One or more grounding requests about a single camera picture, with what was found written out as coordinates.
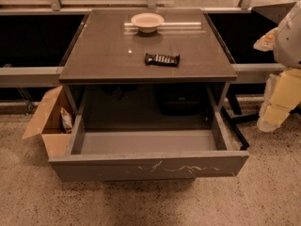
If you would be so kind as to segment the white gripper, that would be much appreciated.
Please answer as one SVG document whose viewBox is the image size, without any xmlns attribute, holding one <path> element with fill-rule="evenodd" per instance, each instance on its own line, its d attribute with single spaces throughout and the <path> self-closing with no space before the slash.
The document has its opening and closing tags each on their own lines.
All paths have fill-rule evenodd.
<svg viewBox="0 0 301 226">
<path fill-rule="evenodd" d="M 266 81 L 257 127 L 263 132 L 273 132 L 301 103 L 301 1 L 293 6 L 277 28 L 256 40 L 253 48 L 262 52 L 274 50 L 276 62 L 297 68 L 279 75 L 271 74 Z"/>
</svg>

